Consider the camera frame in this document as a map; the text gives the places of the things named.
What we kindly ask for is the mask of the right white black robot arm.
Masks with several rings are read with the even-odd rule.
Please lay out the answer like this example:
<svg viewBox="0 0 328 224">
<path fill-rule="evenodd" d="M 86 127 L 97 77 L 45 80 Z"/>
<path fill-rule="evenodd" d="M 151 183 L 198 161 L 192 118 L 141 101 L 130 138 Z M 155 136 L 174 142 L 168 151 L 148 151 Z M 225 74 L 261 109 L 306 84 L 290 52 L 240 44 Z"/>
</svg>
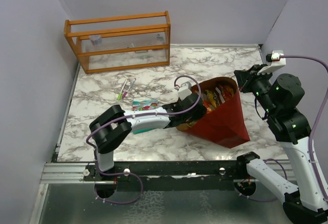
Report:
<svg viewBox="0 0 328 224">
<path fill-rule="evenodd" d="M 296 184 L 269 168 L 254 152 L 238 156 L 235 172 L 260 181 L 282 203 L 292 223 L 327 223 L 327 199 L 322 190 L 327 184 L 316 164 L 313 145 L 309 144 L 311 127 L 296 106 L 305 94 L 298 77 L 281 74 L 270 83 L 268 65 L 253 65 L 248 70 L 235 70 L 239 90 L 253 93 L 265 110 L 264 120 L 280 143 L 292 167 Z"/>
</svg>

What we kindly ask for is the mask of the red brown paper bag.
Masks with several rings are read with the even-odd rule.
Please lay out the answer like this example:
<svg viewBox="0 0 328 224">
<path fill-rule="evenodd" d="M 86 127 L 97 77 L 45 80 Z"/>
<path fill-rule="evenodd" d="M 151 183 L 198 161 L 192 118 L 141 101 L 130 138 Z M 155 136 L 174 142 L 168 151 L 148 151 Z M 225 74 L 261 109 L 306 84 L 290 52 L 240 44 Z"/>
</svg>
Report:
<svg viewBox="0 0 328 224">
<path fill-rule="evenodd" d="M 202 92 L 215 90 L 219 85 L 227 86 L 233 93 L 232 97 L 200 120 L 179 125 L 177 130 L 226 148 L 233 148 L 250 141 L 236 82 L 228 77 L 216 77 L 200 83 Z"/>
</svg>

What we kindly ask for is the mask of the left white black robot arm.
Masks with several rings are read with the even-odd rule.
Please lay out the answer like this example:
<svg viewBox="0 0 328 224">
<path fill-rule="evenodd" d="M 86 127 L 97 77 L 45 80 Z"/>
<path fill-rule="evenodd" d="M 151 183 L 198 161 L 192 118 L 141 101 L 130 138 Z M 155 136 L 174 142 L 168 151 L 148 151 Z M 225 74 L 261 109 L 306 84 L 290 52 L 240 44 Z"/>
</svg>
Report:
<svg viewBox="0 0 328 224">
<path fill-rule="evenodd" d="M 197 121 L 206 115 L 207 109 L 199 94 L 192 93 L 183 100 L 163 105 L 153 110 L 125 111 L 120 105 L 113 105 L 89 125 L 95 141 L 95 174 L 102 180 L 112 177 L 113 154 L 132 132 L 147 129 L 166 129 Z"/>
</svg>

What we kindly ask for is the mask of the teal Fox's candy bag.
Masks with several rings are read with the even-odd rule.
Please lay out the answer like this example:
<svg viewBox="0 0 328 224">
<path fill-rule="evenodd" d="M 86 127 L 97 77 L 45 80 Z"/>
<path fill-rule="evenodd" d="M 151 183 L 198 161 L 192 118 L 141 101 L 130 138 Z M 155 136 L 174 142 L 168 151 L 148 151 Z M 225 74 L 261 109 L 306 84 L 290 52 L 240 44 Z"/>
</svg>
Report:
<svg viewBox="0 0 328 224">
<path fill-rule="evenodd" d="M 158 100 L 143 100 L 143 101 L 133 101 L 132 111 L 148 111 L 154 110 L 158 107 Z"/>
</svg>

